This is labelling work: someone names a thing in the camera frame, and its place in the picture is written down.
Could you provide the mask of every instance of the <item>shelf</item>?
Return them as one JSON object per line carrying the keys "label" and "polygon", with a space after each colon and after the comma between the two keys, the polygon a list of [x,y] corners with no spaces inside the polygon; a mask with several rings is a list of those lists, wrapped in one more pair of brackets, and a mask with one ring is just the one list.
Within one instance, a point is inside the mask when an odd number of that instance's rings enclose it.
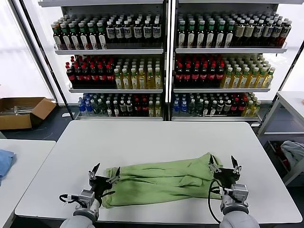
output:
{"label": "shelf", "polygon": [[302,4],[304,0],[179,0],[179,3]]}
{"label": "shelf", "polygon": [[41,7],[162,4],[162,0],[39,0]]}
{"label": "shelf", "polygon": [[177,48],[176,53],[189,53],[189,54],[199,54],[199,53],[284,53],[287,51],[287,43],[281,48],[262,48],[262,47],[229,47],[229,48]]}
{"label": "shelf", "polygon": [[107,94],[161,94],[162,89],[73,89],[70,88],[71,93],[107,93]]}
{"label": "shelf", "polygon": [[79,116],[78,120],[108,120],[108,121],[163,121],[162,117],[107,117],[107,116]]}
{"label": "shelf", "polygon": [[214,88],[214,89],[173,89],[175,93],[246,93],[246,92],[268,92],[270,88],[253,88],[253,89],[221,89],[221,88]]}

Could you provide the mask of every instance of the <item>beverage bottle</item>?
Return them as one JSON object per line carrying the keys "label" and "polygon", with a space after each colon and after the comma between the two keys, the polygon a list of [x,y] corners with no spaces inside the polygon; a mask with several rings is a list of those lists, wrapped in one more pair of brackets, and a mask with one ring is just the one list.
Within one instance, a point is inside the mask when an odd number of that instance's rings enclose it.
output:
{"label": "beverage bottle", "polygon": [[215,47],[219,48],[222,47],[223,45],[223,38],[224,38],[224,27],[225,27],[225,21],[221,20],[219,22],[217,34],[216,34],[216,40],[215,40]]}
{"label": "beverage bottle", "polygon": [[241,40],[243,39],[243,34],[245,31],[245,20],[241,20],[235,28],[234,31],[234,46],[241,46]]}
{"label": "beverage bottle", "polygon": [[196,48],[202,48],[204,47],[204,37],[205,37],[205,21],[200,20],[199,21],[199,28],[197,32],[197,42],[196,42]]}
{"label": "beverage bottle", "polygon": [[277,47],[282,47],[283,44],[285,43],[285,40],[291,30],[291,23],[292,21],[289,20],[285,24],[283,24],[283,29],[280,33],[279,38],[277,39],[277,44],[276,44]]}
{"label": "beverage bottle", "polygon": [[145,20],[143,27],[143,36],[145,43],[151,43],[152,39],[152,27],[148,20]]}
{"label": "beverage bottle", "polygon": [[193,47],[193,41],[194,41],[194,27],[195,27],[195,21],[191,20],[189,22],[189,29],[188,29],[188,39],[187,39],[187,48]]}
{"label": "beverage bottle", "polygon": [[263,83],[263,86],[262,86],[263,88],[269,88],[269,85],[273,79],[273,74],[274,74],[275,70],[276,69],[274,67],[270,68],[270,70],[268,72],[268,76]]}
{"label": "beverage bottle", "polygon": [[206,33],[206,48],[211,48],[212,47],[212,42],[213,42],[213,36],[214,36],[214,24],[215,21],[211,20],[209,21],[209,27],[208,27],[208,31]]}
{"label": "beverage bottle", "polygon": [[224,107],[224,101],[220,100],[218,102],[218,106],[217,106],[217,114],[221,114],[223,111],[223,107]]}
{"label": "beverage bottle", "polygon": [[104,30],[103,23],[98,22],[97,27],[98,27],[98,38],[99,38],[99,42],[100,42],[100,47],[101,47],[101,49],[107,49],[106,41],[105,41],[105,30]]}
{"label": "beverage bottle", "polygon": [[243,117],[248,117],[248,116],[250,116],[252,105],[253,105],[253,101],[249,101],[249,102],[248,102],[248,106],[247,106],[247,107],[244,109],[244,111],[242,112],[242,116],[243,116]]}
{"label": "beverage bottle", "polygon": [[215,111],[217,109],[217,104],[218,104],[217,101],[215,101],[215,100],[212,101],[211,110],[210,110],[210,116],[214,116]]}
{"label": "beverage bottle", "polygon": [[115,28],[110,21],[107,22],[107,27],[105,28],[106,34],[108,36],[108,43],[115,43]]}
{"label": "beverage bottle", "polygon": [[269,45],[270,46],[277,46],[277,43],[279,41],[279,36],[282,32],[283,26],[282,26],[282,21],[278,20],[278,22],[274,25],[274,30],[270,36],[269,39]]}
{"label": "beverage bottle", "polygon": [[258,112],[260,111],[260,105],[261,105],[261,101],[257,101],[255,106],[254,103],[252,104],[250,116],[252,117],[257,116]]}
{"label": "beverage bottle", "polygon": [[273,20],[269,20],[268,23],[265,25],[261,39],[261,46],[268,46],[269,38],[274,30],[273,23]]}
{"label": "beverage bottle", "polygon": [[251,37],[252,37],[252,34],[253,34],[253,30],[255,28],[254,26],[254,20],[250,20],[248,24],[246,24],[246,27],[245,27],[245,31],[244,31],[244,36],[243,36],[243,46],[250,46],[250,40],[251,40]]}
{"label": "beverage bottle", "polygon": [[233,38],[233,31],[234,31],[234,25],[235,25],[235,21],[231,20],[229,21],[229,26],[228,26],[228,30],[226,32],[225,38],[224,38],[224,47],[228,48],[231,46],[231,41]]}
{"label": "beverage bottle", "polygon": [[231,108],[231,101],[227,100],[227,102],[225,102],[225,106],[223,108],[224,110],[224,114],[228,114]]}
{"label": "beverage bottle", "polygon": [[237,112],[238,112],[237,108],[238,108],[238,97],[236,97],[234,99],[234,101],[232,102],[232,105],[230,108],[231,114],[237,114]]}
{"label": "beverage bottle", "polygon": [[123,30],[123,26],[121,25],[120,21],[116,21],[115,35],[117,38],[117,43],[124,42],[124,30]]}

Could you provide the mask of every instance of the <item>metal shelf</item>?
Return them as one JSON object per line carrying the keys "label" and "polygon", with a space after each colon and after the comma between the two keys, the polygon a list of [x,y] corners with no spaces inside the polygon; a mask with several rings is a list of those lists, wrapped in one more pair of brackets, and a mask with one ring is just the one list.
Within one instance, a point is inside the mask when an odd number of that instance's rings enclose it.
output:
{"label": "metal shelf", "polygon": [[189,53],[189,54],[199,54],[199,53],[284,53],[287,51],[287,43],[281,48],[262,48],[262,47],[228,47],[228,48],[177,48],[176,53]]}
{"label": "metal shelf", "polygon": [[161,94],[162,89],[73,89],[70,88],[71,93],[107,93],[107,94]]}
{"label": "metal shelf", "polygon": [[41,7],[162,4],[162,0],[39,0]]}
{"label": "metal shelf", "polygon": [[57,55],[149,55],[162,54],[163,48],[151,49],[99,49],[99,50],[55,50]]}
{"label": "metal shelf", "polygon": [[179,0],[179,3],[302,4],[304,0]]}
{"label": "metal shelf", "polygon": [[244,89],[222,89],[222,88],[214,88],[214,89],[173,89],[175,93],[246,93],[246,92],[268,92],[270,88],[244,88]]}

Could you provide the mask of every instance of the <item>bottle label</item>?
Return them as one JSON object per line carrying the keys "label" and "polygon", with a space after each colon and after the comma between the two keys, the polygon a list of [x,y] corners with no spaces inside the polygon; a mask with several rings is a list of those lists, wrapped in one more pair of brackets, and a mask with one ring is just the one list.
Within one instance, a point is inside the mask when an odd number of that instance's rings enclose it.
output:
{"label": "bottle label", "polygon": [[248,88],[253,88],[253,86],[254,86],[254,84],[255,84],[255,82],[256,82],[256,79],[257,79],[256,77],[253,77],[253,78],[250,80]]}
{"label": "bottle label", "polygon": [[134,36],[135,38],[142,38],[143,37],[143,28],[142,27],[134,27]]}
{"label": "bottle label", "polygon": [[219,48],[219,47],[222,46],[223,37],[224,37],[224,34],[223,34],[223,33],[219,33],[219,34],[218,34],[217,42],[216,42],[216,44],[215,44],[215,47],[216,47],[216,48]]}
{"label": "bottle label", "polygon": [[86,36],[82,35],[82,36],[80,36],[80,38],[81,38],[82,44],[84,46],[84,49],[88,50],[89,49],[89,44],[87,43]]}
{"label": "bottle label", "polygon": [[106,111],[108,112],[108,116],[109,116],[109,117],[113,117],[113,115],[112,115],[112,110],[111,110],[111,109],[107,109]]}
{"label": "bottle label", "polygon": [[162,36],[161,27],[154,27],[153,26],[153,37],[160,38]]}
{"label": "bottle label", "polygon": [[153,117],[154,116],[154,109],[149,109],[149,116]]}
{"label": "bottle label", "polygon": [[124,88],[129,89],[129,80],[127,78],[123,79],[123,83],[124,83]]}
{"label": "bottle label", "polygon": [[213,41],[213,33],[209,33],[207,36],[206,48],[210,48]]}
{"label": "bottle label", "polygon": [[72,45],[68,36],[63,36],[63,40],[65,41],[66,47],[68,50],[72,50]]}
{"label": "bottle label", "polygon": [[255,31],[253,33],[254,37],[260,37],[262,35],[263,32],[263,26],[255,26]]}
{"label": "bottle label", "polygon": [[177,80],[182,80],[183,75],[175,75],[175,78],[176,78]]}
{"label": "bottle label", "polygon": [[201,48],[203,46],[203,41],[204,41],[204,33],[199,33],[198,43],[196,45],[196,48]]}
{"label": "bottle label", "polygon": [[129,39],[129,38],[132,38],[132,30],[131,30],[131,27],[125,27],[123,28],[123,32],[124,32],[124,37]]}
{"label": "bottle label", "polygon": [[114,109],[114,113],[116,117],[119,117],[119,110],[118,109]]}
{"label": "bottle label", "polygon": [[199,78],[199,75],[198,75],[198,74],[197,74],[197,75],[192,75],[191,78],[192,78],[193,80],[197,80],[197,79]]}
{"label": "bottle label", "polygon": [[274,27],[274,31],[273,31],[272,34],[271,34],[271,37],[274,37],[274,38],[279,37],[281,31],[282,31],[282,27],[277,27],[277,26],[275,26],[275,27]]}
{"label": "bottle label", "polygon": [[236,87],[238,86],[238,81],[239,81],[239,77],[236,77],[236,78],[233,80],[232,88],[236,88]]}
{"label": "bottle label", "polygon": [[217,80],[222,80],[223,77],[224,77],[223,74],[221,74],[221,75],[215,75],[215,78],[216,78]]}
{"label": "bottle label", "polygon": [[188,35],[187,48],[192,48],[193,40],[194,40],[194,34],[193,34],[193,33],[190,33],[190,34]]}
{"label": "bottle label", "polygon": [[152,28],[151,26],[143,27],[143,36],[145,38],[151,38],[152,37]]}
{"label": "bottle label", "polygon": [[184,42],[185,42],[185,34],[180,33],[179,34],[179,48],[184,47]]}
{"label": "bottle label", "polygon": [[228,33],[228,34],[227,34],[226,40],[225,40],[225,48],[230,47],[232,37],[233,37],[233,34],[232,34],[232,33]]}
{"label": "bottle label", "polygon": [[200,80],[205,80],[207,78],[207,75],[199,75]]}
{"label": "bottle label", "polygon": [[106,42],[105,42],[105,36],[104,35],[99,35],[99,41],[101,44],[102,49],[106,49]]}
{"label": "bottle label", "polygon": [[213,74],[208,74],[208,79],[209,79],[209,80],[213,80],[214,77],[215,77],[215,75],[213,75]]}
{"label": "bottle label", "polygon": [[242,78],[241,83],[239,84],[239,88],[244,88],[245,87],[245,83],[247,81],[247,78]]}
{"label": "bottle label", "polygon": [[94,50],[98,49],[98,46],[97,46],[97,42],[96,42],[95,36],[90,35],[90,41],[91,41],[91,44],[92,44],[92,48],[93,48]]}
{"label": "bottle label", "polygon": [[71,39],[73,41],[73,44],[74,44],[74,47],[76,50],[79,50],[80,49],[80,46],[79,46],[79,43],[78,43],[78,39],[77,39],[77,36],[71,36]]}
{"label": "bottle label", "polygon": [[288,36],[288,33],[290,32],[290,29],[290,27],[284,26],[281,31],[280,37],[286,38]]}
{"label": "bottle label", "polygon": [[246,26],[245,31],[244,31],[244,37],[251,37],[254,28],[255,27],[252,27],[252,26]]}
{"label": "bottle label", "polygon": [[58,36],[54,36],[54,40],[55,40],[58,50],[62,50],[62,44],[60,42],[60,38]]}
{"label": "bottle label", "polygon": [[119,79],[119,78],[117,78],[116,80],[115,80],[115,82],[116,82],[116,85],[117,85],[117,89],[122,89],[123,87],[122,87],[122,82],[121,82],[121,80]]}
{"label": "bottle label", "polygon": [[114,39],[115,38],[114,28],[106,28],[106,33],[107,33],[109,39]]}
{"label": "bottle label", "polygon": [[139,85],[140,85],[140,89],[144,89],[144,79],[143,78],[139,79]]}
{"label": "bottle label", "polygon": [[136,78],[132,78],[132,86],[133,86],[133,89],[137,89],[137,79]]}
{"label": "bottle label", "polygon": [[115,28],[115,35],[118,39],[124,38],[124,31],[122,27]]}

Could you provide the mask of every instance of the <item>floor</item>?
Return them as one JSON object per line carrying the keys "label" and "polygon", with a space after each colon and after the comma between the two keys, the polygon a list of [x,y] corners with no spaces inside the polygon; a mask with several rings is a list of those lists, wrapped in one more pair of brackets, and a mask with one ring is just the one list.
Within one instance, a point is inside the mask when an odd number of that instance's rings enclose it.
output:
{"label": "floor", "polygon": [[[70,117],[62,117],[62,114],[67,113],[66,108],[57,107],[50,116],[42,123],[41,126],[33,128],[30,130],[10,130],[2,131],[3,135],[8,139],[32,139],[32,140],[54,140],[57,141],[65,130],[68,123],[71,121]],[[277,114],[274,123],[269,127],[271,131],[285,130],[286,127],[292,127],[292,125],[297,130],[303,130],[299,128],[296,120],[285,110],[282,109]],[[264,144],[268,137],[260,139],[261,143]],[[298,141],[304,142],[303,138],[299,138]],[[299,208],[302,216],[304,217],[304,176],[295,179],[287,187],[290,195],[294,199],[297,207]],[[31,227],[31,228],[58,228],[60,227],[62,221],[57,220],[47,220],[47,219],[35,219],[35,218],[20,218],[17,217],[12,224],[11,228],[21,228],[21,227]],[[96,228],[142,228],[143,225],[140,224],[128,224],[128,223],[97,223]],[[188,227],[186,225],[144,225],[145,228],[154,228],[159,226],[166,226],[166,228]],[[199,228],[218,228],[218,225],[194,225]],[[261,227],[276,227],[276,228],[303,228],[304,222],[298,224],[280,224],[280,225],[261,225]]]}

